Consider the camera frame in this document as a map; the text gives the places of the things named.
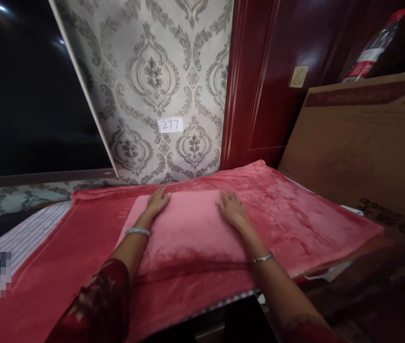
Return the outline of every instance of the silver bracelet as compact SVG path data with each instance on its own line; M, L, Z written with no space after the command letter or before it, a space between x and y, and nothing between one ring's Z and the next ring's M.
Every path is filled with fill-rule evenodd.
M141 234L146 235L147 237L150 237L150 231L145 230L145 229L140 229L140 228L131 228L131 229L129 229L128 231L126 231L125 236L127 234L129 234L129 233L141 233Z
M260 257L258 259L253 259L253 263L258 263L258 262L263 262L263 261L267 261L270 260L272 257L275 257L274 253L271 252L269 255L264 256L264 257Z

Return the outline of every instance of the woman's right hand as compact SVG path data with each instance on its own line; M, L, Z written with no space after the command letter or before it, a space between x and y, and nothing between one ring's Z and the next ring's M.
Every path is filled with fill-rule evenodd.
M220 191L220 194L221 201L217 201L217 206L223 217L238 230L251 226L245 212L245 205L240 201L239 196L231 191L228 194Z

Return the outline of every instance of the woman's left hand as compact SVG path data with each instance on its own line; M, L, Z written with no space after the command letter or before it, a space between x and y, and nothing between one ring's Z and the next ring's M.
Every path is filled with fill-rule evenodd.
M149 198L148 205L145 212L149 213L153 217L158 215L163 208L168 204L170 199L170 192L164 195L166 187L161 187L156 190Z

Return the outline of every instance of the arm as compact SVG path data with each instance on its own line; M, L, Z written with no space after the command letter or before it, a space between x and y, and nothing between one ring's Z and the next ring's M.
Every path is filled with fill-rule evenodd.
M134 227L150 230L153 219L167 205L170 193L159 188ZM130 233L101 269L81 287L48 336L53 342L124 342L129 327L129 290L148 237Z
M226 195L221 191L221 196L222 201L217 202L217 205L222 215L240 235L249 258L253 260L269 255L269 249L248 220L245 206L238 195L233 192ZM276 259L253 263L253 271L267 300L276 328L284 331L286 327L296 326L302 321L327 326L324 318Z
M170 199L170 193L164 195L165 187L159 188L148 199L145 211L139 216L135 228L149 230L155 217L164 209ZM118 247L114 250L110 258L122 261L129 272L130 284L134 280L139 267L142 254L147 245L148 237L141 233L130 233L123 238Z

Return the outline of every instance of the wall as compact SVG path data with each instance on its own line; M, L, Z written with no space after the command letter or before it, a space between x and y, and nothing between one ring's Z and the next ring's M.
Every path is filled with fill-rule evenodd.
M76 189L219 169L233 0L62 0L58 10L121 177L0 188L0 214ZM160 134L156 120L182 116Z

